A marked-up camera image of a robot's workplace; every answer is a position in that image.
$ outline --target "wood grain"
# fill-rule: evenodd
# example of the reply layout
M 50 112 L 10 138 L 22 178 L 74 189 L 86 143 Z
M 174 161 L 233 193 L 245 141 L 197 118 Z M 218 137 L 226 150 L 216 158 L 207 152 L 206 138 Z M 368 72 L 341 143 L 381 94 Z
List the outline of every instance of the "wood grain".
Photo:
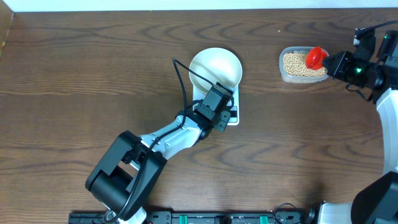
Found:
M 19 13 L 0 63 L 2 223 L 66 223 L 72 210 L 104 209 L 84 188 L 86 178 L 119 133 L 145 134 L 173 120 L 183 103 L 171 58 L 189 64 L 208 47 L 230 49 L 243 63 L 241 123 L 171 158 L 148 205 L 261 211 L 283 202 L 352 200 L 381 176 L 376 108 L 331 78 L 284 83 L 279 54 L 296 45 L 353 50 L 355 27 L 397 15 L 398 9 Z

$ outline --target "white bowl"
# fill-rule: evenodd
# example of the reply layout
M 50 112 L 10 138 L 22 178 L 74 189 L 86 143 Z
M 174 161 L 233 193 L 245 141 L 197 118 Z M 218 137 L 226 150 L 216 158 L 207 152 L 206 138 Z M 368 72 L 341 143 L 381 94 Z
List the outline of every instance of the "white bowl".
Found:
M 235 89 L 242 79 L 242 65 L 237 56 L 222 48 L 202 50 L 193 59 L 189 68 L 197 74 L 207 78 L 212 83 L 221 83 Z M 189 78 L 200 93 L 206 95 L 211 85 L 189 73 Z

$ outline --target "plastic container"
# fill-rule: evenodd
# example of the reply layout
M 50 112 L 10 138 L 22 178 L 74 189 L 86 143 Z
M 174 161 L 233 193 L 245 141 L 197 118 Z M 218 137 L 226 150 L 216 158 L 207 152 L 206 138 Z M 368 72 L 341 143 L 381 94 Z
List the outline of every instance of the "plastic container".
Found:
M 282 79 L 288 83 L 316 83 L 328 78 L 328 75 L 325 74 L 321 77 L 303 77 L 303 76 L 296 76 L 296 75 L 289 75 L 284 68 L 284 55 L 287 53 L 309 53 L 311 49 L 314 47 L 288 47 L 282 51 L 279 56 L 279 70 L 282 74 Z

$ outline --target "green connector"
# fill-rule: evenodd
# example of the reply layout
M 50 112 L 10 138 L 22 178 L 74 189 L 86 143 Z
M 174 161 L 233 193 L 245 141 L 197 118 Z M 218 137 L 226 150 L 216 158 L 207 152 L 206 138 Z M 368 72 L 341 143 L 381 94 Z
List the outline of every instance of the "green connector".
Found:
M 180 224 L 188 224 L 188 217 L 186 215 L 180 215 Z
M 260 216 L 260 224 L 269 224 L 268 223 L 268 217 L 267 216 Z

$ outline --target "white scale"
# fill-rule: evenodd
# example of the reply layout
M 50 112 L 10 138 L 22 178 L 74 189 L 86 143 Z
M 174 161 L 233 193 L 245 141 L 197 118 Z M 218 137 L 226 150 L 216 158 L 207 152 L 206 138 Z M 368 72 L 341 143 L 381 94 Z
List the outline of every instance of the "white scale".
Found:
M 235 126 L 239 124 L 239 87 L 234 89 L 234 106 L 231 108 L 231 117 L 228 121 L 228 126 Z M 193 87 L 193 100 L 203 100 L 205 95 L 199 92 L 196 87 Z M 231 106 L 232 102 L 229 101 L 227 106 Z

